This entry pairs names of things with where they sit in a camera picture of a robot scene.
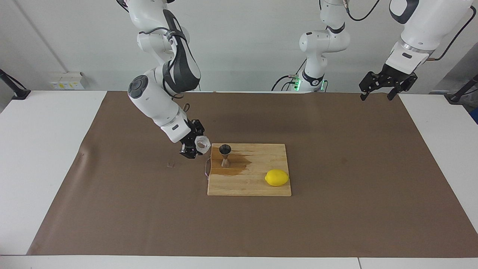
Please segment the white wall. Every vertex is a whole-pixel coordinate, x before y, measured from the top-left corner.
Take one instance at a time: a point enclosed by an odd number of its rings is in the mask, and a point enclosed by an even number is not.
[[[8,51],[23,57],[19,61],[0,54],[2,68],[20,70],[15,75],[32,89],[48,89],[47,73],[62,71],[62,64],[68,71],[83,72],[92,90],[125,90],[134,77],[156,65],[137,47],[138,31],[115,0],[4,1],[2,39],[14,44]],[[34,37],[28,21],[20,18],[15,2],[47,46],[39,45],[41,38]],[[351,12],[361,17],[374,2],[353,1]],[[388,3],[383,0],[365,21],[347,22],[349,49],[327,55],[330,91],[358,92],[368,71],[380,71],[402,31],[391,18]],[[191,49],[203,74],[202,90],[270,90],[278,77],[294,73],[305,59],[298,45],[301,34],[325,28],[317,0],[177,0],[170,9],[191,34]],[[420,67],[414,93],[428,93],[438,84],[478,41],[477,28],[478,19],[447,57]]]
[[[435,87],[436,91],[456,92],[478,74],[478,43]]]
[[[5,36],[0,28],[0,36]],[[15,47],[6,39],[0,38],[0,68],[21,81],[34,83],[40,76],[35,74],[34,69],[23,63],[21,55],[17,53]],[[13,91],[0,80],[0,112],[8,105],[13,96]]]

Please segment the black stand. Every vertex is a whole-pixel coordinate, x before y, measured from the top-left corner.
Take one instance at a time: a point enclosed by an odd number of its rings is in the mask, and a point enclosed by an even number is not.
[[[3,80],[3,82],[5,82],[5,84],[7,84],[8,87],[10,87],[10,89],[12,89],[13,92],[15,93],[15,96],[12,98],[12,100],[25,100],[27,98],[27,96],[30,94],[30,92],[32,92],[31,90],[20,89],[10,79],[10,77],[7,75],[7,73],[3,72],[2,69],[0,69],[0,79]]]
[[[452,105],[458,104],[460,102],[461,97],[468,92],[471,87],[478,83],[478,75],[476,75],[472,80],[470,80],[467,84],[465,84],[458,92],[455,94],[445,94],[445,98],[448,102]]]

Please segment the white table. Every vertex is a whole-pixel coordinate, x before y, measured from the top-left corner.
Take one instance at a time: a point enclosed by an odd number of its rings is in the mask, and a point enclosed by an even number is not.
[[[105,92],[32,92],[0,114],[0,268],[478,268],[477,259],[23,256]],[[478,230],[478,125],[442,96],[400,95]],[[21,167],[21,160],[28,162]]]

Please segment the green indicator light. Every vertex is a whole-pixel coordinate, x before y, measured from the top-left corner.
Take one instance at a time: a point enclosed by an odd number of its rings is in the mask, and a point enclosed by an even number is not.
[[[302,83],[302,81],[299,79],[299,80],[295,83],[296,86],[294,86],[294,90],[299,91],[299,89],[300,89],[300,84],[301,84],[301,83]]]
[[[320,87],[320,92],[327,92],[327,87],[328,87],[328,81],[327,80],[322,81],[322,86]]]

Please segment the metal jigger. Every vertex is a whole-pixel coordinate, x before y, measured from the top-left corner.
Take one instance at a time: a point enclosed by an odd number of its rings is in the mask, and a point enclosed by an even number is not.
[[[229,168],[230,163],[229,163],[228,157],[229,157],[229,153],[231,153],[231,146],[224,144],[221,147],[219,147],[219,152],[221,153],[223,157],[221,166],[223,168]]]

